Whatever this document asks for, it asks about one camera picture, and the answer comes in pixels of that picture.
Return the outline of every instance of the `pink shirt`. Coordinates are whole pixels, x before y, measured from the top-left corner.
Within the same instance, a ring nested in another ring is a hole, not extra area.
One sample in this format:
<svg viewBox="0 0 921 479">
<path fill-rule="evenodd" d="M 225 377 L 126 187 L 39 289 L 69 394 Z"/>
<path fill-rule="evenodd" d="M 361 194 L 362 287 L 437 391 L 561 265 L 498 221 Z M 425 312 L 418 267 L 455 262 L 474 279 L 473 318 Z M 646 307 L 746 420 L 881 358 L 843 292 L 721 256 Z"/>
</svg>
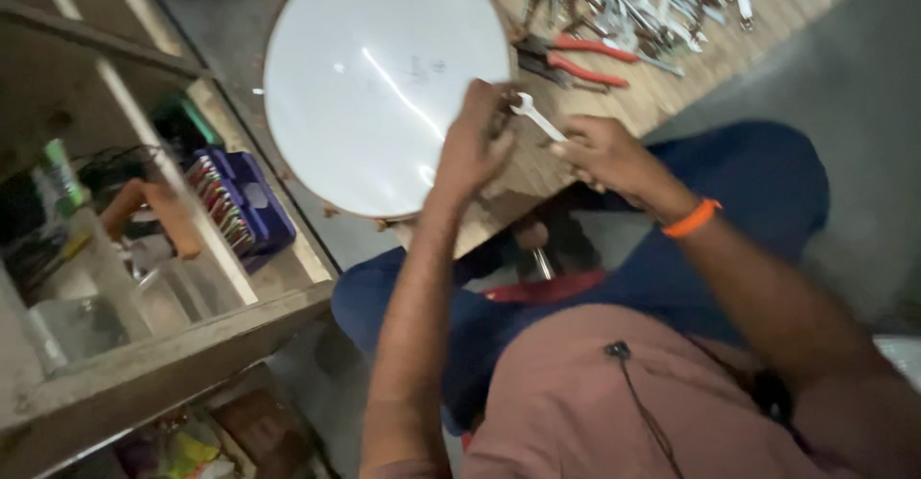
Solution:
<svg viewBox="0 0 921 479">
<path fill-rule="evenodd" d="M 657 320 L 610 305 L 570 308 L 535 323 L 496 366 L 485 420 L 462 476 L 669 478 L 676 473 L 640 414 L 617 357 L 655 418 L 684 477 L 856 477 L 806 455 L 782 426 L 762 415 L 727 371 Z M 748 355 L 715 343 L 720 358 Z M 434 476 L 431 463 L 401 461 L 370 471 L 379 478 Z"/>
</svg>

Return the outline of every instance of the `spanner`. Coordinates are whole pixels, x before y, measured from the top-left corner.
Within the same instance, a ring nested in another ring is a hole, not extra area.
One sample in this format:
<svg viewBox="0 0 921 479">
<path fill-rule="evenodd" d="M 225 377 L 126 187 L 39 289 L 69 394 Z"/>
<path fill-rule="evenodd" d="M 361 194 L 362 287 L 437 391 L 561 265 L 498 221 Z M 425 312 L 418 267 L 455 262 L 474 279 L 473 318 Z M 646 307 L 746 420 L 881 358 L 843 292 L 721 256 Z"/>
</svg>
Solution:
<svg viewBox="0 0 921 479">
<path fill-rule="evenodd" d="M 536 108 L 534 108 L 534 98 L 531 97 L 530 94 L 520 92 L 518 95 L 521 98 L 521 106 L 510 106 L 509 108 L 512 109 L 512 112 L 515 112 L 519 116 L 527 116 L 531 118 L 535 123 L 537 123 L 537 126 L 541 127 L 544 132 L 547 132 L 547 135 L 549 135 L 550 138 L 554 141 L 560 143 L 565 143 L 568 141 L 566 136 L 560 133 L 560 131 L 556 130 L 556 127 L 550 124 L 550 122 L 544 118 Z"/>
</svg>

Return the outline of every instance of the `hand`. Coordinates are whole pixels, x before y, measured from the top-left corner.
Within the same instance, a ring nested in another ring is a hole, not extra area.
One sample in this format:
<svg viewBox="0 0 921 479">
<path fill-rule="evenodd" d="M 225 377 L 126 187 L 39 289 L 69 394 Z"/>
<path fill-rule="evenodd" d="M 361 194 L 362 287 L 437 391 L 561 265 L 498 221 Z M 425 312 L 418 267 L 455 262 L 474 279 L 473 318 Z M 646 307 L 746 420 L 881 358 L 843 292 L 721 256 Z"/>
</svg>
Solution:
<svg viewBox="0 0 921 479">
<path fill-rule="evenodd" d="M 570 141 L 551 152 L 576 167 L 576 176 L 595 191 L 613 190 L 634 206 L 672 224 L 700 202 L 655 155 L 613 118 L 569 116 Z"/>
<path fill-rule="evenodd" d="M 506 131 L 490 139 L 489 127 L 506 88 L 483 80 L 473 80 L 467 87 L 460 114 L 445 137 L 429 196 L 466 204 L 502 169 L 515 138 Z"/>
</svg>

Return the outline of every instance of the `blue jeans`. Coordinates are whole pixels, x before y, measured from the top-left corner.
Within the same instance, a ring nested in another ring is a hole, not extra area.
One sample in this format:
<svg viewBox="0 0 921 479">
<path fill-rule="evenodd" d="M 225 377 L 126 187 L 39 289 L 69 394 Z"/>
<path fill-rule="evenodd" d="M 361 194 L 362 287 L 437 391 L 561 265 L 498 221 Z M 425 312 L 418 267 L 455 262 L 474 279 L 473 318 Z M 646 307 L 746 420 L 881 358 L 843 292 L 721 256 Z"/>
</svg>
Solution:
<svg viewBox="0 0 921 479">
<path fill-rule="evenodd" d="M 825 169 L 809 139 L 787 126 L 742 122 L 655 144 L 649 150 L 689 188 L 719 200 L 731 224 L 786 261 L 799 261 L 807 240 L 825 224 L 829 208 Z M 613 193 L 603 196 L 602 202 L 623 209 L 623 199 Z M 454 264 L 448 363 L 442 377 L 442 421 L 452 434 L 469 429 L 483 410 L 493 369 L 506 345 L 535 321 L 564 308 L 586 303 L 623 305 L 677 332 L 745 345 L 678 246 L 658 229 L 598 285 L 540 306 L 495 302 L 461 288 L 497 268 L 490 243 L 496 244 L 487 242 L 487 247 Z M 356 265 L 339 278 L 332 293 L 333 316 L 367 353 L 377 346 L 405 255 L 402 248 L 393 249 Z"/>
</svg>

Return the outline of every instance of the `wooden table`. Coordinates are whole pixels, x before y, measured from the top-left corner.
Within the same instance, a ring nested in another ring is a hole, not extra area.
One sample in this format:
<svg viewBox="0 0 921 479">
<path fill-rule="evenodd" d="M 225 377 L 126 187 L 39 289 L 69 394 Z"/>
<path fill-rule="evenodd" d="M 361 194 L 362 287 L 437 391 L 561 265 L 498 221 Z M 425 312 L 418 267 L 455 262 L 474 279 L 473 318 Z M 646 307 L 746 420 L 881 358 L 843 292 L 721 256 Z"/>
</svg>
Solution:
<svg viewBox="0 0 921 479">
<path fill-rule="evenodd" d="M 496 0 L 501 9 L 517 17 L 524 0 Z M 534 96 L 535 106 L 548 117 L 553 114 L 614 116 L 637 137 L 651 132 L 665 120 L 688 107 L 711 90 L 759 61 L 769 49 L 828 12 L 841 0 L 752 0 L 754 31 L 744 32 L 736 8 L 727 8 L 727 26 L 709 19 L 704 33 L 709 43 L 704 52 L 675 61 L 687 75 L 679 78 L 647 63 L 626 64 L 594 54 L 568 53 L 575 63 L 599 73 L 617 74 L 631 87 L 608 95 L 585 90 L 564 90 L 531 73 L 521 83 Z M 546 29 L 547 5 L 543 2 L 531 22 L 531 32 L 551 37 Z M 570 168 L 546 153 L 539 144 L 546 135 L 530 120 L 516 118 L 511 128 L 519 132 L 519 146 L 508 170 L 484 190 L 481 200 L 467 211 L 460 227 L 455 257 L 461 257 L 527 214 L 545 199 L 574 181 Z M 408 247 L 413 223 L 393 226 Z"/>
</svg>

